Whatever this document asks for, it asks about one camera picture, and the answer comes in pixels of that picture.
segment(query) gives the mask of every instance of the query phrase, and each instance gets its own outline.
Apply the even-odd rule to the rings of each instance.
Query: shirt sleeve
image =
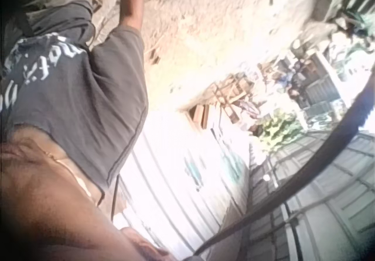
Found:
[[[97,99],[93,102],[101,120],[101,129],[113,145],[123,147],[110,171],[108,182],[123,165],[141,133],[148,112],[143,52],[139,31],[118,26],[89,55],[95,80],[90,83],[95,86],[91,89],[95,91],[92,97]]]
[[[94,47],[90,64],[97,84],[112,102],[148,103],[144,76],[144,44],[138,30],[118,26]]]

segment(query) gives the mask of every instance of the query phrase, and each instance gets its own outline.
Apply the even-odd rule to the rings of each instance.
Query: black strap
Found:
[[[25,37],[34,37],[34,31],[31,28],[26,13],[20,11],[15,15],[17,27],[22,31]]]

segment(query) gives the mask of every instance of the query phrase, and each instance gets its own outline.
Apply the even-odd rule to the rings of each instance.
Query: person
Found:
[[[91,51],[90,0],[17,6],[2,25],[2,255],[174,260],[137,232],[117,230],[96,207],[148,111],[144,0],[121,0],[118,26]]]

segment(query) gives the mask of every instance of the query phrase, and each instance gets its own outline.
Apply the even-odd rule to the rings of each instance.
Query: corrugated metal sheet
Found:
[[[309,132],[274,153],[267,170],[273,171],[275,186],[297,172],[328,135]],[[281,207],[284,220],[285,207],[301,212],[295,230],[304,260],[351,260],[369,246],[375,236],[374,151],[374,137],[358,134],[322,174]],[[295,247],[292,232],[287,237],[289,249]]]
[[[306,88],[306,93],[309,97],[311,105],[323,101],[329,102],[340,98],[335,85],[328,75],[309,85]]]
[[[178,259],[246,211],[246,166],[185,114],[151,112],[120,174],[128,205],[115,225],[133,226]]]

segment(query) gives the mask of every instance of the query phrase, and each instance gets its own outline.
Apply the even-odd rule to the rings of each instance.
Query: sandy ground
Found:
[[[111,12],[95,43],[118,23],[115,1],[105,0]],[[298,36],[314,5],[315,0],[272,5],[270,0],[146,0],[142,36],[150,109],[185,107],[241,63],[274,59]],[[94,19],[98,24],[103,18]]]

